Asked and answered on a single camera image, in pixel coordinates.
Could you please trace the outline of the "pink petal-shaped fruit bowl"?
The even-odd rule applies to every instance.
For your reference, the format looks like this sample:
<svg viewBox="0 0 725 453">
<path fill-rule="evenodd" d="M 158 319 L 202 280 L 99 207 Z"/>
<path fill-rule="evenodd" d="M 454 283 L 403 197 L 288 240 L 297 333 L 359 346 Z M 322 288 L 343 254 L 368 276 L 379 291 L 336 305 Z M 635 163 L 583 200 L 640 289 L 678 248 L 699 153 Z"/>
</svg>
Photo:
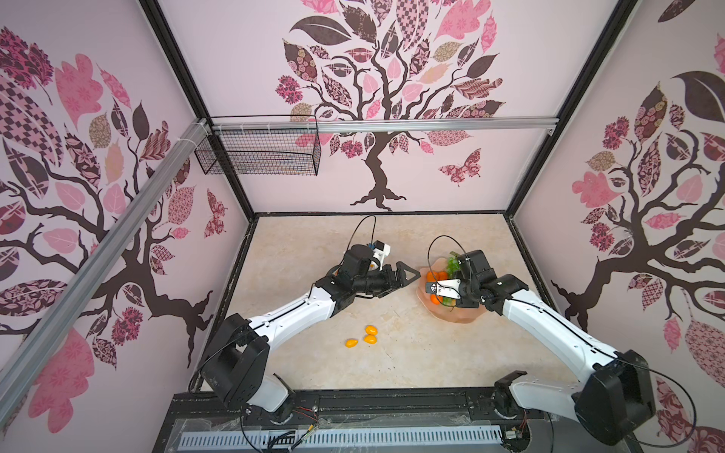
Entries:
<svg viewBox="0 0 725 453">
<path fill-rule="evenodd" d="M 421 278 L 415 283 L 416 296 L 420 304 L 435 318 L 454 324 L 469 324 L 486 313 L 485 307 L 483 306 L 480 306 L 478 309 L 466 309 L 434 304 L 430 299 L 430 294 L 425 292 L 426 284 L 429 282 L 433 283 L 433 278 L 428 278 L 430 267 L 419 268 L 419 272 L 421 273 Z"/>
</svg>

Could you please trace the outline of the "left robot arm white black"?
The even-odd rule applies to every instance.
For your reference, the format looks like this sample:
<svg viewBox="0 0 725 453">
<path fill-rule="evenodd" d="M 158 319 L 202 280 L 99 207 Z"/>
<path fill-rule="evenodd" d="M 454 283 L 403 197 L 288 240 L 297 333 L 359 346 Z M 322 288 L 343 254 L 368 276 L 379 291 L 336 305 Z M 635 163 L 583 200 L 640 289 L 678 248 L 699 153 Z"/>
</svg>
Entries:
<svg viewBox="0 0 725 453">
<path fill-rule="evenodd" d="M 266 374 L 270 354 L 312 326 L 347 309 L 358 297 L 383 298 L 420 279 L 404 262 L 385 262 L 386 243 L 353 245 L 307 293 L 263 315 L 228 316 L 206 347 L 194 373 L 230 411 L 256 407 L 277 423 L 295 410 L 295 392 Z"/>
</svg>

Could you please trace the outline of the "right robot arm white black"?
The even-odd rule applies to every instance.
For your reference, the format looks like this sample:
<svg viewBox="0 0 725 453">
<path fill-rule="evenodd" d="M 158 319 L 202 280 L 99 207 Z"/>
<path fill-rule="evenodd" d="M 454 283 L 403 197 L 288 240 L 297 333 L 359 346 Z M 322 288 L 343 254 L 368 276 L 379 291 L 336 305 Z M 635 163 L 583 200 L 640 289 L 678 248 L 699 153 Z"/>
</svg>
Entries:
<svg viewBox="0 0 725 453">
<path fill-rule="evenodd" d="M 494 385 L 499 415 L 544 411 L 578 422 L 594 439 L 616 445 L 656 413 L 647 361 L 619 352 L 571 324 L 518 277 L 497 276 L 483 251 L 458 257 L 454 297 L 460 308 L 485 307 L 519 325 L 545 345 L 577 381 L 547 381 L 517 370 Z"/>
</svg>

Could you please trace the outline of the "green grape bunch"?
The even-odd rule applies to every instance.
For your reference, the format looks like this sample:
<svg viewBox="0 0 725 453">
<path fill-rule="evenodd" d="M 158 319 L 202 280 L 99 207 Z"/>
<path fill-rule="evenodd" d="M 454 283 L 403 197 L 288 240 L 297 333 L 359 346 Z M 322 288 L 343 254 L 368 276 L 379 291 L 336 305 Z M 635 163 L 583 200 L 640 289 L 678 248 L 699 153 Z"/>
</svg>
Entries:
<svg viewBox="0 0 725 453">
<path fill-rule="evenodd" d="M 447 258 L 446 273 L 447 280 L 461 278 L 461 266 L 458 262 L 458 255 L 454 252 L 451 252 L 450 256 Z M 461 296 L 459 293 L 457 293 L 456 296 L 453 297 L 445 296 L 443 299 L 443 304 L 447 307 L 454 307 L 457 304 L 457 300 L 459 300 L 460 298 Z"/>
</svg>

